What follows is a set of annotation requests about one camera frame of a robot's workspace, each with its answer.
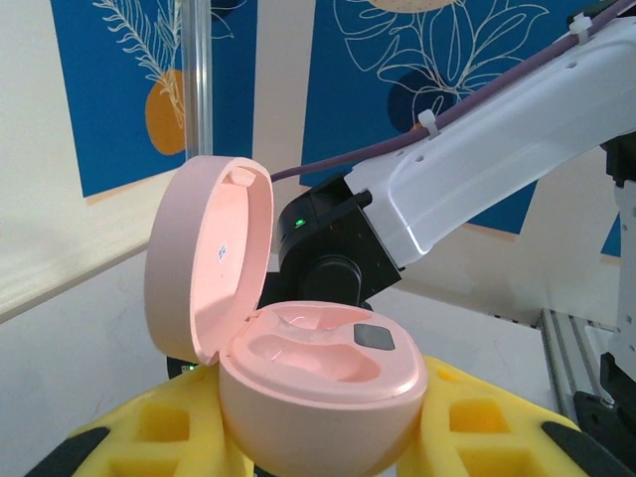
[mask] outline pink earbuds case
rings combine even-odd
[[[152,340],[220,365],[226,432],[279,477],[373,475],[404,450],[427,372],[398,324],[320,302],[257,309],[269,259],[272,187],[244,158],[199,156],[157,212],[145,274]]]

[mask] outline metal pole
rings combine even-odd
[[[210,1],[183,0],[181,2],[186,160],[198,155],[213,154]]]

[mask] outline yellow foam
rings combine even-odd
[[[585,474],[541,430],[566,418],[433,358],[419,432],[399,477],[546,477]],[[76,477],[251,477],[253,464],[224,434],[218,367],[199,367],[135,397],[75,434],[110,434]]]
[[[586,474],[542,431],[565,417],[425,357],[429,384],[419,433],[397,475],[547,477]]]

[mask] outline white cable tie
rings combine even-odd
[[[422,125],[428,129],[428,134],[430,134],[431,139],[439,135],[439,129],[437,128],[437,118],[435,117],[435,113],[430,109],[422,111],[417,115],[417,120]]]
[[[578,36],[578,43],[585,45],[589,41],[588,30],[592,26],[592,20],[584,13],[579,13],[569,24],[569,32]]]

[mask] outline open case lid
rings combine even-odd
[[[146,257],[146,321],[162,353],[218,360],[258,304],[272,215],[271,180],[254,161],[198,156],[176,172]]]

